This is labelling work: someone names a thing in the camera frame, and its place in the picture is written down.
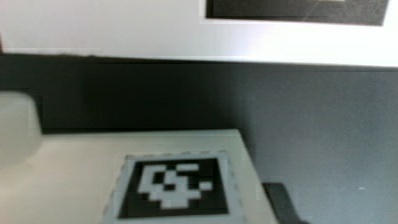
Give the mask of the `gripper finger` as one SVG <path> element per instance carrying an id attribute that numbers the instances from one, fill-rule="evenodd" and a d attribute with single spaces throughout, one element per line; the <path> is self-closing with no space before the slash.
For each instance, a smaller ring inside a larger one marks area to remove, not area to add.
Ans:
<path id="1" fill-rule="evenodd" d="M 284 184 L 265 183 L 263 189 L 279 224 L 309 224 L 298 217 Z"/>

